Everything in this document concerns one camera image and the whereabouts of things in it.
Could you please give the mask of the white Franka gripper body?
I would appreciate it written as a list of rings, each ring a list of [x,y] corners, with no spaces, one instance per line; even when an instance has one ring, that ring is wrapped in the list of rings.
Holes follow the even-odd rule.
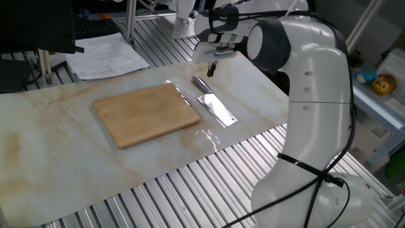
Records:
[[[228,46],[218,47],[210,42],[199,42],[194,48],[192,60],[196,63],[212,63],[235,56],[236,51]]]

